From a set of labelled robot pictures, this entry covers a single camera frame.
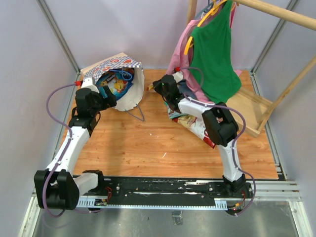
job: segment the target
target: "blue cord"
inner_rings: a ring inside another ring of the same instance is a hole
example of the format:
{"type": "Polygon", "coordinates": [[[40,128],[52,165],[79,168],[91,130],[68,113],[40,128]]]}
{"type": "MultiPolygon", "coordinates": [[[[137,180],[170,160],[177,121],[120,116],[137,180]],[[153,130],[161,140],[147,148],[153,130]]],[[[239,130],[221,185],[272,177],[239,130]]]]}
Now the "blue cord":
{"type": "Polygon", "coordinates": [[[123,80],[125,80],[125,81],[130,81],[133,78],[133,75],[131,73],[129,73],[129,72],[124,71],[123,68],[122,68],[122,70],[112,70],[112,69],[110,69],[109,71],[120,73],[122,75],[123,80]],[[125,73],[129,75],[129,79],[124,78],[124,74],[125,73]]]}

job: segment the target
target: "checkered fabric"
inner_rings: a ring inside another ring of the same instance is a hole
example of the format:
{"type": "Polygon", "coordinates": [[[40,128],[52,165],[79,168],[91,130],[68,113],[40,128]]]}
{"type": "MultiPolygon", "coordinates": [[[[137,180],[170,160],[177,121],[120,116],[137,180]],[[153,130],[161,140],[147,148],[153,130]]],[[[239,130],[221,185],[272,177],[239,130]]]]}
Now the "checkered fabric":
{"type": "Polygon", "coordinates": [[[92,76],[95,79],[95,82],[110,69],[119,69],[119,68],[141,68],[142,64],[132,59],[129,56],[112,58],[104,61],[98,66],[92,68],[89,72],[85,74],[86,77],[92,76]]]}

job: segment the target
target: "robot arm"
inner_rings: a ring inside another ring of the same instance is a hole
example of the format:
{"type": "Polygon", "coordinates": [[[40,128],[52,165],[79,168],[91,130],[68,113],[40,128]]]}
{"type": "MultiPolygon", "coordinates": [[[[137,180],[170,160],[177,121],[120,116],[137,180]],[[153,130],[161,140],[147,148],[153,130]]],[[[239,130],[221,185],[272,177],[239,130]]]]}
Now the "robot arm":
{"type": "Polygon", "coordinates": [[[223,108],[209,108],[192,103],[191,98],[185,98],[177,87],[178,76],[165,75],[162,79],[154,81],[155,91],[159,93],[171,110],[183,114],[190,114],[203,119],[209,138],[217,145],[224,166],[223,180],[228,194],[234,195],[246,182],[245,175],[238,170],[235,161],[240,167],[236,144],[232,149],[233,140],[237,136],[238,125],[229,110],[223,108]]]}
{"type": "Polygon", "coordinates": [[[104,176],[99,170],[87,170],[75,179],[72,175],[79,154],[98,123],[96,118],[100,111],[116,106],[116,104],[116,97],[107,86],[97,88],[92,77],[83,80],[81,89],[76,92],[77,107],[73,109],[69,122],[72,131],[69,147],[61,161],[58,161],[70,139],[68,131],[65,141],[53,161],[46,170],[38,170],[34,176],[38,203],[41,208],[43,208],[44,184],[56,163],[59,165],[51,176],[46,189],[48,208],[73,210],[77,206],[79,197],[83,194],[88,191],[98,194],[104,190],[104,176]]]}

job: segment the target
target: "red connector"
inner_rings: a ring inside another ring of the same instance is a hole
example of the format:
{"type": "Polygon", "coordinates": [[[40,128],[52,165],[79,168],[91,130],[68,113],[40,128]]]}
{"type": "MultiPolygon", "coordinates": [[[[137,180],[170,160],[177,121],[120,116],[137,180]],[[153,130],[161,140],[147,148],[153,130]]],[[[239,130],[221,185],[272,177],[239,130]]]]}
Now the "red connector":
{"type": "Polygon", "coordinates": [[[75,81],[76,86],[82,85],[83,81],[82,80],[77,80],[75,81]]]}

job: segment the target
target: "gray floor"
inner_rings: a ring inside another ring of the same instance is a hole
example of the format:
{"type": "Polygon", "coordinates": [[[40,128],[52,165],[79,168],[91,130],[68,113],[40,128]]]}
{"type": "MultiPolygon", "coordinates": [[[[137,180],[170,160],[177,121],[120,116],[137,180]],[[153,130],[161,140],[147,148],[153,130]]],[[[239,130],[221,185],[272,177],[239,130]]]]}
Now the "gray floor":
{"type": "Polygon", "coordinates": [[[175,225],[172,210],[106,209],[99,214],[66,211],[59,219],[41,210],[33,237],[298,236],[287,202],[255,202],[237,218],[224,211],[184,210],[182,220],[182,225],[175,225]]]}

